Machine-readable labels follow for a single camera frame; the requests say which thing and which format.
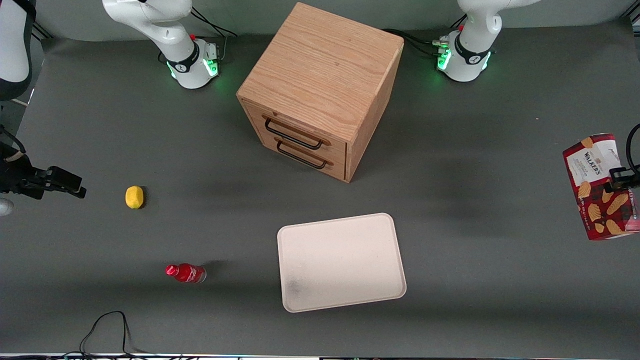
black metal handle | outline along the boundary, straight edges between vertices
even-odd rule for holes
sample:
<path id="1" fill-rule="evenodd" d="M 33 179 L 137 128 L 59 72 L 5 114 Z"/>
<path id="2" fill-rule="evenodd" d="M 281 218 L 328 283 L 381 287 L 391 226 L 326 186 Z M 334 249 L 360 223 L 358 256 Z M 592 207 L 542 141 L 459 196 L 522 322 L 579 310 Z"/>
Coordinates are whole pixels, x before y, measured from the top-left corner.
<path id="1" fill-rule="evenodd" d="M 284 154 L 284 155 L 286 155 L 286 156 L 288 156 L 288 157 L 290 157 L 290 158 L 292 158 L 292 159 L 294 159 L 294 160 L 298 160 L 298 161 L 300 161 L 301 163 L 303 163 L 303 164 L 305 164 L 305 165 L 308 165 L 308 166 L 310 166 L 310 167 L 312 167 L 312 168 L 314 168 L 314 169 L 321 170 L 321 169 L 323 169 L 323 168 L 326 166 L 326 164 L 327 164 L 327 161 L 326 161 L 326 160 L 324 160 L 324 161 L 322 162 L 322 165 L 316 165 L 316 164 L 312 163 L 311 161 L 304 160 L 303 158 L 300 158 L 300 157 L 298 157 L 298 156 L 295 156 L 294 154 L 291 154 L 289 151 L 282 150 L 282 149 L 280 148 L 280 146 L 281 146 L 281 145 L 282 145 L 282 142 L 281 142 L 281 141 L 279 141 L 279 142 L 278 142 L 278 145 L 276 146 L 276 149 L 278 149 L 278 152 L 279 152 L 280 154 Z"/>
<path id="2" fill-rule="evenodd" d="M 289 135 L 287 135 L 287 134 L 285 134 L 285 133 L 281 133 L 280 131 L 278 131 L 278 130 L 276 130 L 276 129 L 272 129 L 271 127 L 269 127 L 269 124 L 271 123 L 271 119 L 269 119 L 268 117 L 265 117 L 265 118 L 267 119 L 267 121 L 265 121 L 265 123 L 264 123 L 264 127 L 266 127 L 266 128 L 267 128 L 267 130 L 268 130 L 270 133 L 274 133 L 274 134 L 276 134 L 276 135 L 278 135 L 278 136 L 281 136 L 281 137 L 283 137 L 283 138 L 287 139 L 288 141 L 290 141 L 290 142 L 294 142 L 294 143 L 296 143 L 296 144 L 298 144 L 298 145 L 301 145 L 301 146 L 304 146 L 304 147 L 306 147 L 307 149 L 311 149 L 311 150 L 318 150 L 318 149 L 320 149 L 320 146 L 322 145 L 322 140 L 318 140 L 318 144 L 317 144 L 317 145 L 311 145 L 311 144 L 308 144 L 308 143 L 306 143 L 306 142 L 300 141 L 300 140 L 298 140 L 298 139 L 296 139 L 296 138 L 292 138 L 291 136 L 289 136 Z"/>

wooden cabinet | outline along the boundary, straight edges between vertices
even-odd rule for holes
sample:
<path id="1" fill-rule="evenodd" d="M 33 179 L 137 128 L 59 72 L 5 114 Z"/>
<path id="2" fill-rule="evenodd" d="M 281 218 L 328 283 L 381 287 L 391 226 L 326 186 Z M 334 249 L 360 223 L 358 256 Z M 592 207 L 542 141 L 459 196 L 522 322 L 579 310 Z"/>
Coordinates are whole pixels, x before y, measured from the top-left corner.
<path id="1" fill-rule="evenodd" d="M 265 147 L 348 183 L 402 49 L 400 37 L 298 3 L 236 95 Z"/>

white tray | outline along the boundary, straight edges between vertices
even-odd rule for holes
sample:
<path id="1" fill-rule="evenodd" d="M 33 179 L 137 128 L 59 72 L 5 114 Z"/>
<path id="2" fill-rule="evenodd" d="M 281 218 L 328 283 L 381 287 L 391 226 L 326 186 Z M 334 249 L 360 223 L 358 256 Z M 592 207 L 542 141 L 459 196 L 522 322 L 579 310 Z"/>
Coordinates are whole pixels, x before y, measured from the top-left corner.
<path id="1" fill-rule="evenodd" d="M 282 304 L 291 313 L 398 299 L 406 281 L 394 220 L 372 214 L 278 232 Z"/>

lemon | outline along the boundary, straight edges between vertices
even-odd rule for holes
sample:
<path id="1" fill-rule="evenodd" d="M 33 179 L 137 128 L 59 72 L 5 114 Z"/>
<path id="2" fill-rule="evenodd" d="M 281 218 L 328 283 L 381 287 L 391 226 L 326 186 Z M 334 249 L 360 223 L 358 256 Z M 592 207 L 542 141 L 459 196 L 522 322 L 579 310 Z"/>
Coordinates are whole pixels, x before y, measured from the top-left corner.
<path id="1" fill-rule="evenodd" d="M 140 209 L 142 203 L 145 201 L 145 194 L 140 186 L 132 186 L 127 189 L 127 193 L 124 197 L 124 201 L 132 209 Z"/>

coca-cola bottle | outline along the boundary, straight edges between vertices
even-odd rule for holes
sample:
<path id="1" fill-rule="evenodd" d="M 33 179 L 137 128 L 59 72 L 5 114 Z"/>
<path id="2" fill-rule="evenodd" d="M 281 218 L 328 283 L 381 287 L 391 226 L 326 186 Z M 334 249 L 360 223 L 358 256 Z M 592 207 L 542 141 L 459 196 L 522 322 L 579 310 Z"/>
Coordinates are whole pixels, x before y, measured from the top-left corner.
<path id="1" fill-rule="evenodd" d="M 164 272 L 180 282 L 203 282 L 207 277 L 207 271 L 202 266 L 187 263 L 168 265 Z"/>

